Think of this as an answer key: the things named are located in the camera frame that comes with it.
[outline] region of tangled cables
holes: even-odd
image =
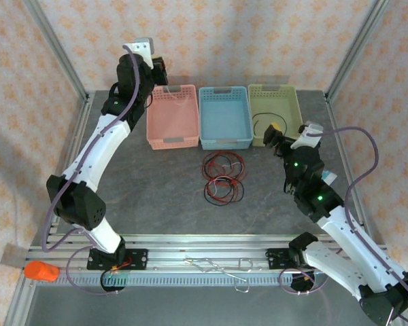
[[[243,158],[232,151],[214,151],[204,157],[201,168],[208,180],[204,187],[204,198],[215,206],[239,202],[244,188],[241,180],[245,177]]]

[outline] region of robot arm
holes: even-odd
[[[135,88],[133,62],[126,54],[120,58],[117,67],[118,83],[114,84],[109,98],[105,101],[97,127],[87,144],[61,177],[52,175],[47,181],[48,193],[53,201],[64,184],[76,171],[78,172],[77,177],[61,196],[54,212],[67,223],[83,228],[83,232],[96,245],[95,250],[99,251],[99,255],[103,256],[104,260],[110,261],[112,265],[123,262],[125,245],[124,240],[105,218],[105,203],[96,194],[98,184],[113,154],[144,113],[145,102],[154,86],[167,85],[163,59],[151,57],[151,39],[138,39],[135,43],[125,44],[125,46],[132,51],[139,69],[139,91],[133,105],[124,114]],[[118,87],[118,94],[113,93],[115,87]],[[90,146],[92,148],[89,154],[86,154]],[[83,165],[78,168],[82,160],[84,160]]]
[[[322,180],[324,163],[319,156],[322,127],[307,123],[298,140],[284,137],[270,126],[264,143],[275,147],[284,160],[284,192],[292,194],[303,214],[326,231],[346,252],[350,261],[338,256],[309,233],[289,244],[299,267],[315,267],[345,287],[377,325],[388,325],[408,308],[408,272],[388,257],[360,227],[343,200]]]

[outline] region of orange object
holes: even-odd
[[[24,269],[24,275],[32,280],[54,282],[59,277],[59,268],[42,261],[31,261]]]

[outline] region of blue basket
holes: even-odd
[[[199,129],[203,149],[247,149],[252,121],[246,88],[200,88]]]

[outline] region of patterned wallpaper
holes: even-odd
[[[63,160],[77,94],[21,0],[0,1],[0,259],[28,248],[48,207],[46,180]],[[20,270],[0,265],[0,325]]]
[[[366,128],[379,145],[379,166],[359,189],[391,256],[408,269],[408,0],[389,2],[333,109],[339,126]],[[354,175],[372,165],[363,135],[347,134],[344,144]]]
[[[171,84],[329,87],[374,0],[41,0],[88,90],[116,81],[122,44],[153,37]]]

